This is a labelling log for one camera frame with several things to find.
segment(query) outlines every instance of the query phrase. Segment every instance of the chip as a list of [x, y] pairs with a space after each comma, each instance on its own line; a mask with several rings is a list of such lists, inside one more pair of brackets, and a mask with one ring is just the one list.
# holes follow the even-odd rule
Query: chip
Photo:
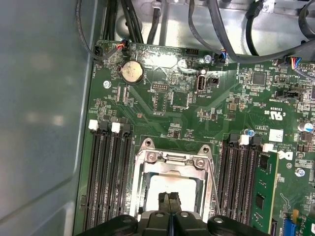
[[235, 119], [235, 117], [236, 117], [236, 115], [233, 114], [233, 113], [227, 114], [227, 118], [228, 118], [228, 119]]
[[259, 159], [259, 167], [267, 170], [268, 169], [268, 157], [265, 155], [261, 155]]
[[256, 206], [263, 209], [265, 198], [259, 193], [256, 195]]
[[312, 99], [315, 99], [315, 86], [312, 87]]
[[228, 108], [231, 111], [236, 111], [237, 105], [236, 105], [236, 103], [229, 103]]
[[217, 114], [211, 114], [211, 115], [210, 115], [210, 119], [216, 120], [217, 118], [218, 118], [218, 115], [217, 115]]
[[311, 142], [313, 139], [313, 134], [311, 133], [302, 133], [301, 134], [301, 140], [305, 142]]
[[254, 85], [265, 85], [265, 74], [264, 73], [254, 73], [252, 83]]

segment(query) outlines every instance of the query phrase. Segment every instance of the screw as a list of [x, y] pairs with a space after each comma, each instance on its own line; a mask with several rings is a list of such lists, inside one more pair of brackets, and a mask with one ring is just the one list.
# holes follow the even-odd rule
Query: screw
[[197, 159], [196, 165], [197, 165], [197, 167], [202, 168], [205, 166], [205, 161], [202, 159]]
[[210, 55], [205, 55], [205, 56], [203, 57], [203, 61], [204, 61], [205, 63], [209, 64], [209, 63], [211, 63], [211, 61], [212, 61], [212, 57], [211, 57]]
[[109, 89], [110, 87], [112, 86], [112, 83], [108, 80], [105, 80], [104, 83], [103, 83], [103, 87], [105, 89]]
[[147, 155], [147, 160], [148, 162], [155, 162], [157, 160], [157, 157], [155, 156], [154, 153], [150, 152]]
[[188, 217], [189, 215], [188, 215], [188, 213], [187, 212], [182, 212], [181, 213], [181, 217], [184, 217], [184, 218], [186, 218], [186, 217]]
[[223, 223], [223, 220], [221, 218], [214, 218], [214, 221], [219, 223], [219, 224]]
[[295, 175], [298, 177], [303, 177], [305, 175], [305, 170], [303, 170], [302, 168], [297, 168], [295, 170]]
[[265, 4], [263, 5], [263, 7], [262, 7], [262, 11], [266, 12], [266, 11], [268, 11], [268, 9], [269, 9], [269, 4], [268, 4], [268, 3], [265, 3]]

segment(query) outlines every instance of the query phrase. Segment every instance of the integrated circuit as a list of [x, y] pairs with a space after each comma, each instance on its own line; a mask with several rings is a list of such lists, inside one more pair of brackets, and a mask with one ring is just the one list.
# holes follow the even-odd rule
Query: integrated circuit
[[237, 104], [236, 103], [229, 103], [228, 104], [228, 109], [230, 111], [236, 111], [237, 110]]
[[264, 201], [265, 201], [265, 198], [263, 196], [261, 196], [260, 194], [256, 195], [255, 202], [256, 202], [257, 207], [259, 207], [260, 209], [263, 209]]
[[229, 114], [227, 114], [227, 118], [228, 119], [235, 119], [236, 115], [234, 113], [229, 113]]
[[267, 170], [268, 169], [268, 157], [265, 155], [260, 155], [259, 157], [259, 167]]
[[254, 85], [265, 85], [265, 73], [255, 72], [252, 77], [252, 83]]
[[172, 101], [173, 107], [186, 108], [187, 107], [187, 98], [188, 98], [187, 93], [175, 91], [173, 93], [173, 101]]

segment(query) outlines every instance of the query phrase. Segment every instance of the sticker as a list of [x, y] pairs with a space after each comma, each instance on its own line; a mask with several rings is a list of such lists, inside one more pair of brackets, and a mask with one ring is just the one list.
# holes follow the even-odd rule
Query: sticker
[[270, 129], [269, 141], [282, 143], [284, 131], [280, 129]]
[[298, 168], [313, 169], [314, 161], [303, 160], [303, 159], [296, 159], [294, 166], [298, 167]]
[[286, 160], [292, 161], [293, 160], [293, 152], [292, 151], [287, 151], [287, 152], [278, 151], [278, 158], [279, 159], [285, 158]]

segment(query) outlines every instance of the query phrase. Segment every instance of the green circuit board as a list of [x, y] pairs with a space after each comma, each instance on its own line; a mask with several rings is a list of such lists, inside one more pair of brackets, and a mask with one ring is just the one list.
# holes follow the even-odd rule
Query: green circuit board
[[[117, 42], [97, 44], [99, 50], [108, 52]], [[211, 56], [210, 63], [203, 60], [205, 55]], [[128, 61], [138, 62], [143, 69], [143, 77], [136, 84], [122, 79], [121, 66]], [[299, 68], [309, 74], [315, 72], [312, 63], [301, 62]], [[206, 85], [196, 91], [196, 79], [203, 69]], [[286, 91], [294, 95], [285, 96]], [[294, 209], [308, 215], [315, 203], [315, 139], [313, 132], [298, 129], [301, 123], [314, 123], [314, 117], [315, 81], [299, 76], [290, 66], [278, 66], [276, 61], [243, 65], [227, 59], [218, 63], [218, 57], [208, 51], [132, 43], [124, 54], [118, 51], [104, 63], [96, 61], [93, 65], [74, 235], [111, 216], [104, 214], [98, 220], [86, 216], [88, 191], [93, 183], [98, 183], [94, 186], [96, 198], [103, 194], [99, 184], [102, 176], [103, 182], [111, 181], [108, 172], [91, 178], [91, 171], [98, 173], [109, 167], [98, 160], [93, 170], [91, 152], [96, 140], [88, 127], [90, 120], [118, 122], [128, 129], [130, 157], [113, 165], [119, 166], [118, 177], [126, 177], [124, 191], [114, 191], [114, 196], [124, 197], [122, 213], [128, 213], [134, 155], [145, 138], [152, 138], [160, 149], [188, 153], [196, 153], [208, 144], [219, 178], [224, 140], [231, 134], [240, 136], [246, 129], [253, 130], [261, 145], [272, 144], [273, 148], [259, 154], [257, 160], [250, 225], [270, 233], [276, 221], [274, 235], [286, 236], [284, 219], [292, 218]], [[301, 169], [305, 174], [299, 177], [296, 173]], [[102, 215], [98, 210], [94, 214]], [[297, 235], [306, 236], [304, 228], [311, 227], [311, 220], [302, 217], [293, 221]]]

